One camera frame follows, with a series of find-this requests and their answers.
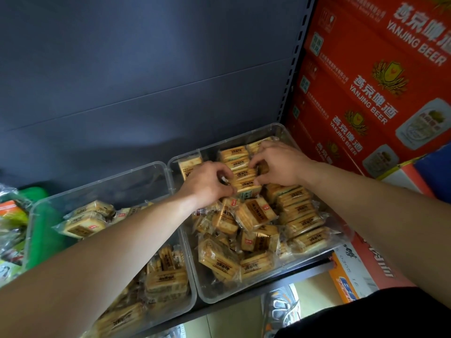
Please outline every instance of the plastic container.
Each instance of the plastic container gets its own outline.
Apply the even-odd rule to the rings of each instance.
[[[70,211],[97,199],[113,204],[116,209],[134,206],[145,200],[157,202],[171,194],[170,179],[166,165],[157,161],[38,201],[30,213],[24,265],[28,269],[32,268],[77,242],[76,239],[60,235],[52,229],[52,226],[61,222],[63,216]],[[182,230],[179,228],[166,243],[181,244],[183,254],[187,256],[182,236]],[[118,335],[130,337],[188,312],[194,306],[197,292],[189,259],[185,258],[185,263],[190,295],[177,302],[175,307],[165,308],[158,317],[155,317],[155,314],[152,314],[152,318],[147,315],[139,324],[119,331]]]
[[[188,152],[179,156],[176,156],[169,160],[168,168],[172,175],[172,192],[177,192],[183,184],[183,178],[178,166],[178,159],[186,157],[188,155],[193,155],[195,153],[200,153],[204,161],[208,160],[216,160],[218,150],[229,149],[237,146],[246,145],[257,140],[263,139],[268,136],[277,136],[279,139],[289,144],[293,147],[299,148],[296,142],[291,137],[288,130],[279,123],[272,123],[270,125],[264,126],[260,129],[249,131],[245,134],[241,134],[230,139],[215,143],[210,146],[206,146],[192,152]],[[333,217],[327,219],[327,225],[329,227],[341,227],[341,224]],[[287,269],[290,269],[300,263],[303,263],[315,256],[321,255],[326,251],[332,250],[336,246],[339,246],[344,243],[345,235],[339,235],[340,239],[332,239],[329,246],[323,250],[316,251],[311,255],[305,255],[301,259],[297,259],[294,261],[289,261],[285,263],[281,263],[280,267],[273,269],[267,273],[263,273],[255,278],[251,278],[246,280],[240,284],[236,284],[235,286],[225,287],[223,283],[214,283],[213,273],[210,269],[203,266],[198,261],[198,251],[196,249],[198,245],[198,239],[195,234],[192,234],[193,230],[193,222],[191,218],[186,219],[186,221],[182,224],[183,227],[183,236],[186,240],[186,246],[190,247],[188,251],[189,262],[191,267],[193,268],[194,280],[196,283],[196,287],[198,289],[198,293],[200,298],[206,303],[212,304],[218,302],[222,299],[227,298],[230,295],[233,295],[239,291],[244,290],[245,288],[256,284],[266,278],[273,277],[275,275],[279,275],[284,273]]]

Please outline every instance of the cardboard box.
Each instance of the cardboard box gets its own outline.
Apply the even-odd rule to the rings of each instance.
[[[297,85],[302,98],[366,175],[376,178],[416,155],[398,142],[392,143],[309,55],[303,60]]]
[[[434,198],[413,161],[393,168],[381,180]],[[357,233],[352,242],[334,249],[332,259],[335,268],[329,274],[344,302],[360,299],[379,289],[414,286]]]
[[[294,97],[286,127],[302,152],[310,159],[362,174],[348,153],[338,144],[321,117],[308,102],[303,101],[299,96]]]
[[[319,0],[305,48],[392,142],[420,156],[451,140],[449,84],[335,2]]]
[[[451,16],[445,0],[334,0],[383,39],[451,78]]]

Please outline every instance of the gray metal panel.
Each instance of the gray metal panel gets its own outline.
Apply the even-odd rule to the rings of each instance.
[[[0,132],[288,58],[305,3],[0,0]]]
[[[61,192],[274,122],[290,61],[4,132],[0,181]]]

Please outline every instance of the person's right hand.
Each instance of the person's right hand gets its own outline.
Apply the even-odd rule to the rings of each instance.
[[[251,159],[250,168],[265,160],[269,172],[256,177],[254,184],[280,184],[307,186],[315,178],[316,161],[282,142],[263,141],[258,153]]]

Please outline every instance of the red beer box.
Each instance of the red beer box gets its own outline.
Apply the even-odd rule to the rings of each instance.
[[[392,142],[420,156],[451,139],[448,83],[335,2],[319,0],[305,48]]]
[[[392,45],[451,78],[450,0],[334,0]]]
[[[376,178],[411,159],[409,153],[414,155],[403,145],[390,142],[373,118],[364,114],[309,55],[304,58],[297,84],[303,98],[366,175]]]
[[[362,174],[308,102],[294,97],[286,126],[310,159]]]

